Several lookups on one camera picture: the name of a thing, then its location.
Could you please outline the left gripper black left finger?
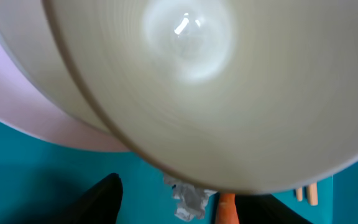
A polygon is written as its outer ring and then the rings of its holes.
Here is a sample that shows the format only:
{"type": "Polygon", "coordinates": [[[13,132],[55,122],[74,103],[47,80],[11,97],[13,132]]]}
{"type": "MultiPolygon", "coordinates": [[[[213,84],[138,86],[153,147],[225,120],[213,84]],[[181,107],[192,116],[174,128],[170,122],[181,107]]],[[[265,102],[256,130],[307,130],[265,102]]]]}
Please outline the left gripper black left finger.
{"type": "Polygon", "coordinates": [[[55,224],[115,224],[121,207],[123,185],[111,173],[88,189],[76,202],[53,217],[55,224]]]}

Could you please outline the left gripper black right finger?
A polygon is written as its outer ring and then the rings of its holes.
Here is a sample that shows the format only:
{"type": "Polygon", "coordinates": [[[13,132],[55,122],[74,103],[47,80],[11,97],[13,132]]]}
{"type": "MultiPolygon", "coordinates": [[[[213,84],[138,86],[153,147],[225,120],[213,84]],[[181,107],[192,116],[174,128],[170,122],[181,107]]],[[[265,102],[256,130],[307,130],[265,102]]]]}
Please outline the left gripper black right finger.
{"type": "Polygon", "coordinates": [[[273,195],[236,195],[240,224],[311,224],[273,195]]]}

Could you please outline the orange carrot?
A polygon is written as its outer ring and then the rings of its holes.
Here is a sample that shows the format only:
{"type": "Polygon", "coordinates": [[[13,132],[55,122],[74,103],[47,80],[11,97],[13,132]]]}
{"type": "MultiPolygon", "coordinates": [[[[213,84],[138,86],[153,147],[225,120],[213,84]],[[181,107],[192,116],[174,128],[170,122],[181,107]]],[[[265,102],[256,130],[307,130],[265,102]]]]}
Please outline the orange carrot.
{"type": "Polygon", "coordinates": [[[220,194],[215,224],[239,224],[234,194],[220,194]]]}

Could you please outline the wooden chopstick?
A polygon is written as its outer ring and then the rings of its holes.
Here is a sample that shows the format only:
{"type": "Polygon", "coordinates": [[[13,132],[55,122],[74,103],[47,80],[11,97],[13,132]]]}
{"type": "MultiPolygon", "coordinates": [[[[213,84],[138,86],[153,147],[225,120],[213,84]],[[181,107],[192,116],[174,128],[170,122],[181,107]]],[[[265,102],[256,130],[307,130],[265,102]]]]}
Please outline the wooden chopstick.
{"type": "Polygon", "coordinates": [[[295,196],[298,202],[301,202],[303,200],[303,188],[297,188],[295,190],[295,196]]]}
{"type": "Polygon", "coordinates": [[[306,194],[308,203],[311,206],[317,206],[318,205],[318,185],[317,183],[312,183],[306,187],[306,194]]]}

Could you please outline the teal plastic tray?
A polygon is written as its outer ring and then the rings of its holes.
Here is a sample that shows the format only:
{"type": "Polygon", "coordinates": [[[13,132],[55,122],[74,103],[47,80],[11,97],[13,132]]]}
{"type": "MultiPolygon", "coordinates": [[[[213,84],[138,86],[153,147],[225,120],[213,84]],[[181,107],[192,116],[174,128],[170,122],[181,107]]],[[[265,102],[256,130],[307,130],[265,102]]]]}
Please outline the teal plastic tray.
{"type": "MultiPolygon", "coordinates": [[[[0,122],[0,223],[41,223],[112,172],[124,186],[119,223],[179,222],[162,173],[135,154],[61,147],[0,122]]],[[[275,196],[312,223],[358,223],[358,162],[318,183],[316,206],[275,196]]]]}

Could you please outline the cream plastic cup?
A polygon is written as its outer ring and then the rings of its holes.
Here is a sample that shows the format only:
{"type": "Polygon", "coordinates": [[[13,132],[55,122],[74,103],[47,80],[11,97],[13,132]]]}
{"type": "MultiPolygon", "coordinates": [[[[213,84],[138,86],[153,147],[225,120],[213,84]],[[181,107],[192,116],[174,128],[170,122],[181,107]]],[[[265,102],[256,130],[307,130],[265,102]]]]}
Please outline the cream plastic cup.
{"type": "Polygon", "coordinates": [[[294,189],[358,161],[358,1],[44,1],[109,132],[207,189],[294,189]]]}

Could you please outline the pink round plate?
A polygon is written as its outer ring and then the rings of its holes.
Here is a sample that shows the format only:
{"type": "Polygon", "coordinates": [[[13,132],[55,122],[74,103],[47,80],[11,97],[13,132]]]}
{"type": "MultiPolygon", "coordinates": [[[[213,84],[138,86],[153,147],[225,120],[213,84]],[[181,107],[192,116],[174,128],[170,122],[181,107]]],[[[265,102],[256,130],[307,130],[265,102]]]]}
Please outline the pink round plate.
{"type": "Polygon", "coordinates": [[[0,122],[29,136],[87,151],[127,152],[102,133],[53,105],[21,74],[0,44],[0,122]]]}

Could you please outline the cream shallow bowl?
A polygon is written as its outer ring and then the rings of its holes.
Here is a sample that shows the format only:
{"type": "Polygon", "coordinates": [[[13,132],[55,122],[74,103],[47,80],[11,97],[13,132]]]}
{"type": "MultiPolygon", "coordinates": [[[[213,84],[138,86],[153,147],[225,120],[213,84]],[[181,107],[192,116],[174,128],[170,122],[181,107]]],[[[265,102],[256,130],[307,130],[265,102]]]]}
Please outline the cream shallow bowl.
{"type": "Polygon", "coordinates": [[[26,79],[55,106],[108,132],[73,81],[41,0],[0,0],[0,43],[26,79]]]}

